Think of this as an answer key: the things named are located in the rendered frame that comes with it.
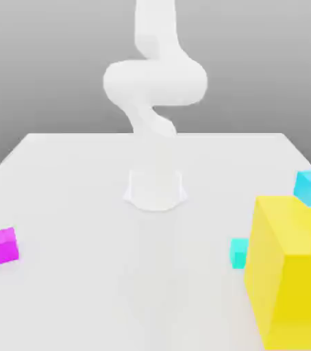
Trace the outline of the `small turquoise cube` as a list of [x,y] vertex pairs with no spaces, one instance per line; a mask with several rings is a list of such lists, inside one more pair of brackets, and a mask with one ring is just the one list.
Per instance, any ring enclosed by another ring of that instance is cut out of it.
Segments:
[[248,238],[233,238],[230,241],[229,258],[234,269],[245,268],[248,247]]

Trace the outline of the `small magenta cube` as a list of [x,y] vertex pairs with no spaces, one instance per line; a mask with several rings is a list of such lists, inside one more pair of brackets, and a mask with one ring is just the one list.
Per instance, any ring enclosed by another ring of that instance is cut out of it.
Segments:
[[18,244],[13,227],[0,230],[0,264],[19,259]]

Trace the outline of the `large yellow box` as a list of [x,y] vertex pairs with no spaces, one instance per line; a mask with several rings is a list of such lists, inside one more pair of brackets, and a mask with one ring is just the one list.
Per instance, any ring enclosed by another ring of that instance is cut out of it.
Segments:
[[311,208],[296,197],[257,197],[245,286],[267,350],[311,350]]

